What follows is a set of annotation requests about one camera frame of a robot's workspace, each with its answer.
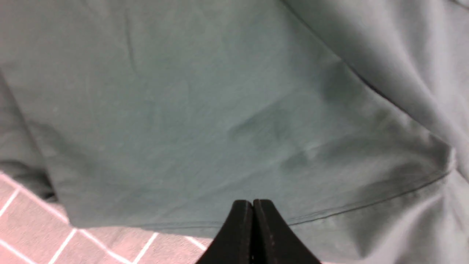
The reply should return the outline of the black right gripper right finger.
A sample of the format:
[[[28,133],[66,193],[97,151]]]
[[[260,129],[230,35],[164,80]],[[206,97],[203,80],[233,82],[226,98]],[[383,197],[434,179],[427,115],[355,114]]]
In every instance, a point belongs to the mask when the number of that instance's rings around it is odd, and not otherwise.
[[[253,264],[320,264],[290,229],[272,201],[255,199],[253,211]]]

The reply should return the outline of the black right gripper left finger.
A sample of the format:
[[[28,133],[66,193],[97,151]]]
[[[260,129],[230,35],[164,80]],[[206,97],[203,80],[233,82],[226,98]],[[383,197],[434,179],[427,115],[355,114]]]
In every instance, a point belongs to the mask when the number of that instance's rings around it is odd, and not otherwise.
[[[236,200],[220,231],[198,264],[249,264],[253,208],[250,202]]]

